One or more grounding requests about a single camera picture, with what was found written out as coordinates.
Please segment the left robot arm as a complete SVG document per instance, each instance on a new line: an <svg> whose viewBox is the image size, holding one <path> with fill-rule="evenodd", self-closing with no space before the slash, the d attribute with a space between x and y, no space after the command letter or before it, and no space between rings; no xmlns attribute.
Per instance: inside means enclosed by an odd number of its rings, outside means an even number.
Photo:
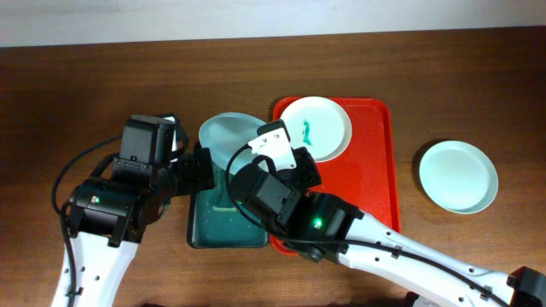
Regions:
<svg viewBox="0 0 546 307"><path fill-rule="evenodd" d="M121 148L59 209L65 252L54 306L111 306L147 226L171 199L214 188L209 149L187 153L176 116L132 115Z"/></svg>

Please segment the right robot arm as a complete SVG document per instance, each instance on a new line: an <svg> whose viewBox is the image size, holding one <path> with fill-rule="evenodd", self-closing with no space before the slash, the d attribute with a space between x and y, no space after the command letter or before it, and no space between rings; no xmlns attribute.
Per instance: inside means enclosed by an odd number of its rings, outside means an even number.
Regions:
<svg viewBox="0 0 546 307"><path fill-rule="evenodd" d="M317 193L317 166L294 149L282 120L257 129L246 144L254 159L227 177L244 217L302 258L327 259L405 287L412 306L543 306L544 274L523 266L511 274L451 258L411 240L334 194Z"/></svg>

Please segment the green yellow sponge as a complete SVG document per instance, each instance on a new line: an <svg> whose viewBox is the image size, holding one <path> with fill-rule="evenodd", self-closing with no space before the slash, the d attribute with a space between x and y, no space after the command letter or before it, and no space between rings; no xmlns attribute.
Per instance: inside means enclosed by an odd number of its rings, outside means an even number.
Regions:
<svg viewBox="0 0 546 307"><path fill-rule="evenodd" d="M219 211L219 212L233 212L233 211L237 211L236 208L234 207L217 207L217 206L213 206L212 209L214 211Z"/></svg>

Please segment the pale green plate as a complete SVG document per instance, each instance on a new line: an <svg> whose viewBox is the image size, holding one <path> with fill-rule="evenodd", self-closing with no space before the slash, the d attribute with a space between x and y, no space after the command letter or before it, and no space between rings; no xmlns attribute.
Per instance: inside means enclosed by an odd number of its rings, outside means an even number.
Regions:
<svg viewBox="0 0 546 307"><path fill-rule="evenodd" d="M428 198L446 211L483 211L497 197L499 179L490 158L474 145L443 141L422 156L419 181Z"/></svg>

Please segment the light blue plate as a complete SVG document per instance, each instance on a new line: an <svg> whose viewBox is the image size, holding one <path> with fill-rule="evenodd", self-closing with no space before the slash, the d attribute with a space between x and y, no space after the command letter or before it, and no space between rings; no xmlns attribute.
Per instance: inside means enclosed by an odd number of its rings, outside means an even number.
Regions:
<svg viewBox="0 0 546 307"><path fill-rule="evenodd" d="M209 148L212 162L226 170L235 152L255 139L262 119L245 113L220 113L205 121L199 130L199 142Z"/></svg>

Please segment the white plate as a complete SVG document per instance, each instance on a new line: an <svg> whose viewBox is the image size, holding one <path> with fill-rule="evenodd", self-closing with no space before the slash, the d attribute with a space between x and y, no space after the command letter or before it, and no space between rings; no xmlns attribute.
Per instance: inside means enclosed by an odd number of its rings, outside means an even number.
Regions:
<svg viewBox="0 0 546 307"><path fill-rule="evenodd" d="M293 148L306 148L317 162L336 159L348 147L352 126L347 112L320 96L299 98L287 106L281 120L288 128Z"/></svg>

